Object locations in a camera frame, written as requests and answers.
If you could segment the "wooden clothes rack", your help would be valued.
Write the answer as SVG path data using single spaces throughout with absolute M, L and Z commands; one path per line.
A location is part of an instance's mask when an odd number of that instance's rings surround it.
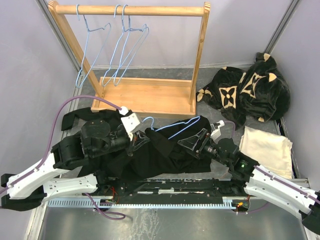
M 81 67 L 83 48 L 81 47 L 68 20 L 68 15 L 78 17 L 83 21 L 83 15 L 87 20 L 93 16 L 103 16 L 106 23 L 111 24 L 111 31 L 108 41 L 103 48 L 110 52 L 103 69 L 95 69 L 89 74 L 88 81 L 91 84 L 96 99 L 91 105 L 93 111 L 107 108 L 106 101 L 111 101 L 117 106 L 125 106 L 140 113 L 144 117 L 152 116 L 159 118 L 184 119 L 196 115 L 196 84 L 200 70 L 200 63 L 204 49 L 206 31 L 210 16 L 211 5 L 205 2 L 203 6 L 127 6 L 125 9 L 124 23 L 128 25 L 128 16 L 131 18 L 131 26 L 140 28 L 147 24 L 148 17 L 157 20 L 163 38 L 169 40 L 170 44 L 181 43 L 182 37 L 173 32 L 178 21 L 183 18 L 200 18 L 196 51 L 192 53 L 192 73 L 184 73 L 176 69 L 135 69 L 134 61 L 141 56 L 147 55 L 148 50 L 155 46 L 151 39 L 151 27 L 144 43 L 136 53 L 133 61 L 124 74 L 118 86 L 114 86 L 111 80 L 105 87 L 102 86 L 103 76 L 109 68 L 110 60 L 117 43 L 122 34 L 122 8 L 119 5 L 63 5 L 55 0 L 48 2 L 48 10 L 55 21 L 62 36 L 66 40 L 75 59 Z M 133 32 L 129 38 L 125 53 L 127 53 L 141 33 Z M 121 51 L 127 34 L 120 40 L 111 70 L 106 75 L 105 81 L 114 74 L 119 66 Z

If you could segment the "black shirt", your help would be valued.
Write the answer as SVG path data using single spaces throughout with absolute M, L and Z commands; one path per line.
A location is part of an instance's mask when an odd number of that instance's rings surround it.
M 120 178 L 126 158 L 131 156 L 125 150 L 109 152 L 110 137 L 127 133 L 119 112 L 92 112 L 88 107 L 77 109 L 63 116 L 61 130 L 71 130 L 79 120 L 85 123 L 58 144 L 62 166 L 78 169 L 78 177 L 101 172 L 108 177 Z
M 197 134 L 200 130 L 211 131 L 209 120 L 204 116 L 177 121 L 165 128 L 145 129 L 150 142 L 144 144 L 132 157 L 126 157 L 120 178 L 137 181 L 161 174 L 210 172 L 210 158 L 197 159 L 178 145 L 178 140 Z

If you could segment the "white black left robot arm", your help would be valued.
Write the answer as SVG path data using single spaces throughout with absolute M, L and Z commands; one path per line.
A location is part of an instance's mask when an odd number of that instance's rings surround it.
M 91 120 L 79 132 L 55 144 L 45 162 L 39 161 L 41 166 L 34 164 L 19 174 L 3 174 L 1 186 L 7 188 L 7 194 L 1 197 L 1 207 L 24 212 L 67 195 L 106 195 L 111 183 L 102 170 L 76 178 L 58 176 L 110 153 L 125 151 L 132 156 L 149 141 L 140 130 L 129 136 L 122 124 L 112 128 L 105 120 Z

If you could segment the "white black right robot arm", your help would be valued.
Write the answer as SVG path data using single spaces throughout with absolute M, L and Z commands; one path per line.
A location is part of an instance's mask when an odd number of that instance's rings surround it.
M 232 176 L 231 193 L 247 195 L 272 203 L 301 220 L 304 227 L 320 233 L 320 193 L 305 188 L 268 170 L 258 161 L 241 153 L 231 138 L 215 143 L 207 129 L 178 140 L 181 147 L 197 159 L 208 157 L 228 168 Z

